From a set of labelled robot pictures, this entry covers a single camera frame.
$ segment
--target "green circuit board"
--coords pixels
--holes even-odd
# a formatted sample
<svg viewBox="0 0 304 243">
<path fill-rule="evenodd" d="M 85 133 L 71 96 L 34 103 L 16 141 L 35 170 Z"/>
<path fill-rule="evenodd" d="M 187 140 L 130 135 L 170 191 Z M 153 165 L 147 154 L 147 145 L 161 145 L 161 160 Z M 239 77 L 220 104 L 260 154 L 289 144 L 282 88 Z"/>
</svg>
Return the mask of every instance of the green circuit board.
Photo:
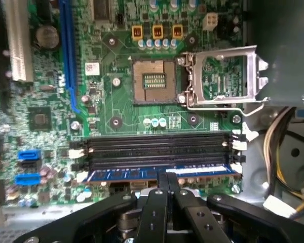
<svg viewBox="0 0 304 243">
<path fill-rule="evenodd" d="M 177 94 L 185 90 L 186 84 L 177 56 L 186 51 L 242 46 L 243 1 L 200 0 L 194 8 L 188 1 L 178 1 L 174 7 L 169 1 L 160 0 L 156 8 L 151 8 L 149 2 L 73 1 L 76 97 L 80 110 L 76 114 L 65 87 L 62 48 L 46 50 L 38 46 L 36 31 L 46 23 L 30 1 L 34 80 L 14 82 L 9 113 L 0 110 L 0 135 L 5 139 L 0 179 L 5 179 L 7 186 L 14 184 L 15 175 L 24 172 L 17 166 L 17 153 L 23 149 L 39 148 L 42 165 L 49 165 L 57 174 L 60 171 L 72 174 L 70 165 L 74 160 L 67 154 L 70 141 L 93 136 L 241 129 L 241 123 L 232 121 L 234 115 L 240 115 L 238 112 L 192 113 L 178 104 Z M 103 11 L 108 14 L 96 13 L 95 8 L 105 8 Z M 207 13 L 218 15 L 217 27 L 212 31 L 203 30 Z M 52 6 L 51 14 L 51 25 L 60 31 L 58 8 Z M 243 60 L 239 58 L 205 60 L 204 96 L 210 99 L 220 94 L 241 96 L 242 77 Z M 161 118 L 166 124 L 153 126 L 153 120 L 160 122 Z M 226 177 L 221 183 L 218 178 L 211 179 L 204 185 L 208 189 L 203 194 L 212 192 L 212 188 L 230 193 L 233 184 L 241 186 L 241 183 L 241 177 Z M 11 195 L 7 205 L 16 206 L 33 195 L 38 195 L 37 205 L 72 204 L 85 187 L 77 183 L 66 185 L 63 178 L 56 176 L 54 181 L 39 187 L 23 188 L 15 198 Z M 93 190 L 91 201 L 109 195 L 108 189 L 101 186 L 93 185 Z"/>
</svg>

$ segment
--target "motherboard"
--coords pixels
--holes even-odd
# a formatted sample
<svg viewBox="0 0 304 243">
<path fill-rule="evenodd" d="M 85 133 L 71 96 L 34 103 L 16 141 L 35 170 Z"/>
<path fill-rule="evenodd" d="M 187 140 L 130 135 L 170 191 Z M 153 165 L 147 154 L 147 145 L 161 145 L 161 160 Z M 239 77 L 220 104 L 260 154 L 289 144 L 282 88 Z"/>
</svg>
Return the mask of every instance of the motherboard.
<svg viewBox="0 0 304 243">
<path fill-rule="evenodd" d="M 155 186 L 158 170 L 201 196 L 242 191 L 230 143 L 243 117 L 187 109 L 180 57 L 242 46 L 242 0 L 3 2 L 1 205 L 96 202 Z M 206 58 L 204 97 L 241 96 L 243 64 Z"/>
</svg>

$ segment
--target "white sticker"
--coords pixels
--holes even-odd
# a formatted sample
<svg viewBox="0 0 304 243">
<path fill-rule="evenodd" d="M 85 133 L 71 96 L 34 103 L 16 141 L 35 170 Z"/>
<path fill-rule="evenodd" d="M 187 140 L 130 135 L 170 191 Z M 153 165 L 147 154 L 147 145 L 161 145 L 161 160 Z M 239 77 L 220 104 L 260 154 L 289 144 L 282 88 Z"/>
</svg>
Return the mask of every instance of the white sticker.
<svg viewBox="0 0 304 243">
<path fill-rule="evenodd" d="M 100 75 L 100 67 L 98 62 L 86 62 L 86 76 Z"/>
</svg>

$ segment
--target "white pci slot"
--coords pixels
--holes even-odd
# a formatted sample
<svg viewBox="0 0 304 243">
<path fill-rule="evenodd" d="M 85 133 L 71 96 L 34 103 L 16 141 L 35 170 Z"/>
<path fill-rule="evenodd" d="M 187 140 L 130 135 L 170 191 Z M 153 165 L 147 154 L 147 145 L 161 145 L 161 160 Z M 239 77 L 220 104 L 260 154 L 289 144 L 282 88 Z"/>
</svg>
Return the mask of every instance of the white pci slot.
<svg viewBox="0 0 304 243">
<path fill-rule="evenodd" d="M 219 172 L 227 171 L 224 166 L 214 166 L 214 167 L 201 167 L 201 168 L 185 168 L 185 169 L 167 169 L 168 173 L 176 174 L 192 174 L 192 173 L 204 173 L 204 172 Z"/>
<path fill-rule="evenodd" d="M 33 82 L 28 0 L 5 0 L 12 79 Z"/>
</svg>

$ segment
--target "gray plastic part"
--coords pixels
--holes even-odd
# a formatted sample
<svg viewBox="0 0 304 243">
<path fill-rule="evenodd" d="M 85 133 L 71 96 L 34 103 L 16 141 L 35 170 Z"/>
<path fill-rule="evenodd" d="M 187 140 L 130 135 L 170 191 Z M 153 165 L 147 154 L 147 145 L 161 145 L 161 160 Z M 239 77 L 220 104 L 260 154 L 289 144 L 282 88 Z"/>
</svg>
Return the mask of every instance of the gray plastic part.
<svg viewBox="0 0 304 243">
<path fill-rule="evenodd" d="M 249 0 L 248 45 L 269 68 L 269 83 L 257 100 L 277 106 L 304 106 L 304 0 Z"/>
</svg>

